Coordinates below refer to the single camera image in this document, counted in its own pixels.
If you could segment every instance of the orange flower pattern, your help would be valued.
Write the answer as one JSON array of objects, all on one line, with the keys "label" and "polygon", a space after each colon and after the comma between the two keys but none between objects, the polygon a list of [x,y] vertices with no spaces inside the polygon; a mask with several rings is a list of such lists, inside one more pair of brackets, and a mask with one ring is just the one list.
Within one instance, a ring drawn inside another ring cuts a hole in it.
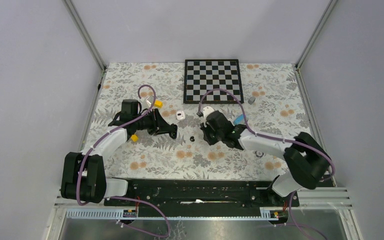
[{"label": "orange flower pattern", "polygon": [[[285,137],[310,132],[291,64],[241,63],[239,69],[243,107],[253,129]],[[206,144],[199,129],[202,119],[196,115],[197,106],[183,104],[183,75],[183,63],[111,63],[108,66],[86,146],[94,144],[106,132],[108,122],[120,111],[121,100],[138,99],[137,90],[143,84],[155,88],[157,99],[163,102],[159,111],[164,120],[178,126],[177,139],[137,131],[137,142],[127,141],[104,163],[108,178],[271,181],[287,171],[281,159],[268,154],[257,157],[253,152],[232,150],[222,143]],[[140,96],[147,98],[153,93],[143,88]],[[252,96],[256,100],[250,105],[247,101]],[[237,105],[218,104],[213,108],[230,120],[241,114]],[[185,112],[184,120],[176,119],[179,110]]]}]

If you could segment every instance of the gray wall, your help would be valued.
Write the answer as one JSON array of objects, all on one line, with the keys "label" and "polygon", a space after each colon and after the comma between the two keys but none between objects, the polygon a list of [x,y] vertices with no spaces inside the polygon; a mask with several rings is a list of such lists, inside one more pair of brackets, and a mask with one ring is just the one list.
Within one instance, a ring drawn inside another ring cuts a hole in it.
[{"label": "gray wall", "polygon": [[41,238],[99,74],[62,1],[0,1],[0,240]]},{"label": "gray wall", "polygon": [[339,1],[302,75],[364,239],[384,239],[384,1]]},{"label": "gray wall", "polygon": [[295,63],[329,0],[73,0],[102,58]]}]

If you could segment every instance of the checkered board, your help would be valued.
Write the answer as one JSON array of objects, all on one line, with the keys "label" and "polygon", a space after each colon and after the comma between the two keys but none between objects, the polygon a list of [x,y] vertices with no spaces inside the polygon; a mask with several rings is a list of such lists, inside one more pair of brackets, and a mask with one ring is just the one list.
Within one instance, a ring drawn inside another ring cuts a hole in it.
[{"label": "checkered board", "polygon": [[[185,60],[183,103],[197,104],[212,89],[226,89],[244,103],[238,59]],[[213,91],[206,104],[233,104],[236,101],[226,92]]]}]

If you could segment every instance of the floral tablecloth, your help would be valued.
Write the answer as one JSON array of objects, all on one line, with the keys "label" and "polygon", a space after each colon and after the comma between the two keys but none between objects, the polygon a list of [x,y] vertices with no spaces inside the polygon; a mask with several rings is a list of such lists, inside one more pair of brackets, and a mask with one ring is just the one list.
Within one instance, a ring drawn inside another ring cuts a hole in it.
[{"label": "floral tablecloth", "polygon": [[[243,104],[249,125],[285,137],[310,132],[300,91],[291,64],[239,65]],[[121,110],[123,99],[138,99],[137,89],[151,85],[163,102],[161,115],[169,124],[178,125],[177,139],[167,135],[149,136],[138,131],[137,142],[129,140],[105,163],[107,177],[150,179],[214,179],[271,181],[287,170],[286,163],[271,155],[257,156],[253,151],[230,149],[219,142],[209,146],[199,129],[202,118],[197,104],[183,104],[184,63],[111,63],[102,83],[86,146],[106,132],[108,123]],[[144,88],[142,97],[152,96]],[[248,99],[254,96],[250,105]],[[236,104],[212,104],[228,119],[241,114]],[[185,120],[176,119],[183,110]]]}]

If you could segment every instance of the yellow object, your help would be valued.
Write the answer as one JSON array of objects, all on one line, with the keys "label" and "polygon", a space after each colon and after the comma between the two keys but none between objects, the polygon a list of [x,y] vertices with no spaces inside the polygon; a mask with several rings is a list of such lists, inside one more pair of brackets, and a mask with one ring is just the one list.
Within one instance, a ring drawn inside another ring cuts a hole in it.
[{"label": "yellow object", "polygon": [[139,137],[136,136],[136,134],[133,134],[133,135],[130,137],[130,139],[131,139],[133,142],[136,142],[136,141],[139,139]]},{"label": "yellow object", "polygon": [[157,107],[157,108],[162,108],[163,107],[163,102],[160,101],[160,100],[155,100],[154,106]]}]

